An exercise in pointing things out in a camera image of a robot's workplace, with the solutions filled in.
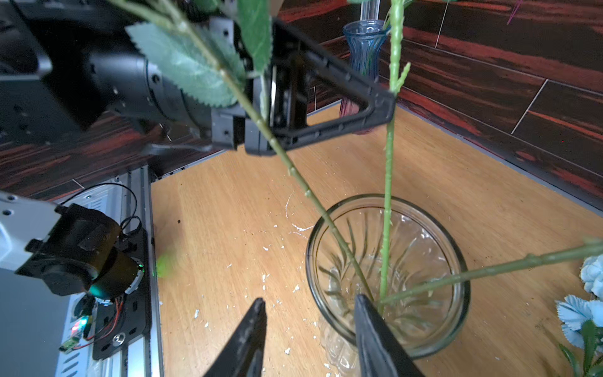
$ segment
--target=black triangular gripper frame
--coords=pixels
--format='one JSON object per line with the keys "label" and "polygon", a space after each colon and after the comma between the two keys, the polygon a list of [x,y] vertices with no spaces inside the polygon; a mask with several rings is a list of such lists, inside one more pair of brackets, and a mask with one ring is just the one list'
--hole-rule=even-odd
{"label": "black triangular gripper frame", "polygon": [[[394,116],[396,97],[391,92],[354,71],[299,30],[273,19],[273,39],[273,59],[269,67],[272,76],[270,128],[284,149],[363,131],[388,123]],[[359,105],[360,111],[309,127],[306,122],[308,90],[314,79],[351,99]],[[255,148],[249,148],[247,144],[251,140],[246,137],[248,153],[274,154],[265,139],[260,136],[258,141],[252,142]]]}

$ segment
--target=leaf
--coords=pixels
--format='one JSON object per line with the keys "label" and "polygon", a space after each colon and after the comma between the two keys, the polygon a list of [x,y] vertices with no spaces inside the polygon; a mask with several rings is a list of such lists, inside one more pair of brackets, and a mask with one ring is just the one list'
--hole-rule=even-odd
{"label": "leaf", "polygon": [[[222,75],[209,66],[187,36],[171,34],[148,22],[125,29],[136,48],[184,93],[212,107],[229,106],[236,102]],[[198,29],[198,33],[226,65],[235,81],[243,86],[245,67],[235,48],[223,36],[205,28]]]}
{"label": "leaf", "polygon": [[584,377],[602,377],[603,376],[603,365],[593,366]]}
{"label": "leaf", "polygon": [[195,5],[200,11],[209,13],[218,8],[218,0],[195,0]]}
{"label": "leaf", "polygon": [[569,361],[570,366],[572,367],[573,377],[579,377],[580,376],[580,364],[578,364],[578,360],[576,360],[576,356],[574,356],[572,351],[567,349],[567,347],[561,343],[559,343],[559,348],[561,349],[561,351],[563,352],[563,355],[566,357],[566,359]]}
{"label": "leaf", "polygon": [[595,348],[597,347],[597,339],[595,337],[596,326],[592,320],[584,322],[580,334],[584,339],[584,362],[582,368],[584,374],[589,371],[590,365],[593,362],[593,356],[595,355]]}
{"label": "leaf", "polygon": [[253,70],[263,72],[272,56],[272,23],[268,0],[238,0],[241,38],[253,59]]}

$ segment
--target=blue glass vase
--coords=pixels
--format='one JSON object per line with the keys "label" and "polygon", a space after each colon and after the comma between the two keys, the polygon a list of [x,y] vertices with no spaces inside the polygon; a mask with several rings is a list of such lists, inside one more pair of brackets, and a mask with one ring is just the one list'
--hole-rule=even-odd
{"label": "blue glass vase", "polygon": [[[383,20],[354,21],[343,27],[350,47],[350,66],[371,80],[379,75],[379,53],[387,38]],[[348,98],[341,100],[339,117],[358,113],[359,107]]]}

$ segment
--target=cable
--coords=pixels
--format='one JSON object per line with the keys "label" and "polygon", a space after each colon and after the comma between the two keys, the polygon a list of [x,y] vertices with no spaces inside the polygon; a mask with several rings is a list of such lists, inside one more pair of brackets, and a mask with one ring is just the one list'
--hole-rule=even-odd
{"label": "cable", "polygon": [[109,336],[109,334],[111,334],[113,332],[113,330],[115,330],[115,326],[117,326],[117,322],[119,321],[119,314],[121,313],[121,310],[124,306],[124,302],[121,301],[119,303],[117,303],[117,300],[115,300],[115,319],[113,321],[113,326],[111,327],[111,330],[108,331],[108,333],[106,333],[105,335],[103,335],[102,337],[100,337],[99,339],[94,339],[93,341],[91,341],[90,343],[86,343],[83,344],[81,346],[75,346],[72,348],[72,350],[78,350],[78,349],[82,349],[84,347],[90,346],[91,344],[96,343],[97,341],[104,339],[106,337]]}
{"label": "cable", "polygon": [[[132,235],[138,233],[138,231],[140,231],[141,228],[142,228],[142,221],[140,220],[140,217],[136,216],[136,209],[138,208],[138,198],[136,197],[136,194],[134,193],[134,191],[132,191],[128,186],[122,185],[121,183],[105,182],[105,183],[99,183],[97,185],[92,185],[90,187],[86,187],[85,189],[82,189],[82,190],[76,192],[75,194],[71,195],[67,199],[63,200],[60,203],[60,205],[62,205],[62,206],[65,205],[65,203],[67,203],[69,200],[72,200],[73,198],[80,196],[81,194],[85,193],[86,191],[90,191],[93,188],[100,187],[100,186],[105,186],[105,185],[120,186],[120,187],[123,187],[126,190],[130,191],[130,193],[134,197],[134,211],[132,211],[132,214],[130,216],[124,218],[121,221],[121,224],[119,224],[119,226],[121,228],[122,236],[124,236],[124,237],[129,237],[129,236],[132,236]],[[134,230],[132,230],[130,233],[124,233],[124,229],[128,225],[130,225],[130,222],[133,219],[137,219],[138,220],[138,226]]]}

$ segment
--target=white robot part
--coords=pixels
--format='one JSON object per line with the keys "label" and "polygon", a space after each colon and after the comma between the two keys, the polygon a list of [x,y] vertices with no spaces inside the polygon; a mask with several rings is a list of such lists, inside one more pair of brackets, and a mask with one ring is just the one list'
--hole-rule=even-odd
{"label": "white robot part", "polygon": [[44,241],[61,217],[47,201],[27,199],[0,191],[0,268],[15,271],[31,253],[32,239]]}

